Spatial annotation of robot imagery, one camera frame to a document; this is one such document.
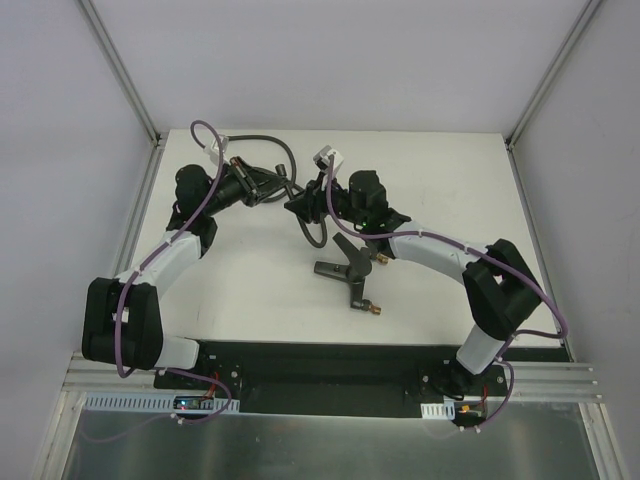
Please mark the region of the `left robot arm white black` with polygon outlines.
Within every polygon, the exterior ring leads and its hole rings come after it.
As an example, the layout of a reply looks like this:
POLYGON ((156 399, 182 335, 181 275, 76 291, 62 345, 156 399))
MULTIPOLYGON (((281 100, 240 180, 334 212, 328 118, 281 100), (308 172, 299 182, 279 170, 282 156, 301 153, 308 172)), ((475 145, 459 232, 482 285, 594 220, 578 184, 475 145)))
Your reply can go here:
POLYGON ((286 189, 283 166, 252 167, 239 157, 210 177, 195 164, 175 175, 176 200, 160 242, 143 260, 114 278, 96 278, 88 287, 81 352, 85 359, 133 369, 177 368, 188 388, 204 387, 210 363, 199 344, 164 332, 160 300, 172 284, 198 262, 217 233, 215 214, 237 202, 253 207, 286 189))

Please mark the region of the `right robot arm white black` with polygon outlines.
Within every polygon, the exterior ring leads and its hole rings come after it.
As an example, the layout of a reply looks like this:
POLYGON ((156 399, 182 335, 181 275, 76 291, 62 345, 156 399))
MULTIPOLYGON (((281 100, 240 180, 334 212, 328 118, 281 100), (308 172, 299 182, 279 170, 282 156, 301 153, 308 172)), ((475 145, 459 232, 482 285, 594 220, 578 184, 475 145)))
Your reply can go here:
POLYGON ((374 170, 355 172, 346 188, 320 173, 292 195, 285 208, 305 223, 318 223, 333 213, 352 224, 374 251, 427 267, 464 287, 474 326, 450 369, 451 385, 461 394, 473 394, 484 385, 485 370, 541 303, 535 291, 539 284, 513 243, 500 239, 466 246, 422 229, 389 206, 374 170))

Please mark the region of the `dark grey faucet valve fitting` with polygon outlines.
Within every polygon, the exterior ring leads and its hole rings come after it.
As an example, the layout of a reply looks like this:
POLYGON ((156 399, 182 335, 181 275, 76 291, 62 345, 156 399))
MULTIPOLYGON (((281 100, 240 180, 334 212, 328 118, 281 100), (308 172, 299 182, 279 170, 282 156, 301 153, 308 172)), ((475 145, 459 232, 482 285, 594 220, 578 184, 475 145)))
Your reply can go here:
POLYGON ((380 315, 381 307, 364 297, 365 282, 366 277, 372 272, 372 263, 387 265, 389 258, 380 253, 372 252, 368 247, 356 247, 341 233, 336 233, 332 239, 348 263, 316 261, 314 273, 346 284, 349 287, 351 309, 380 315))

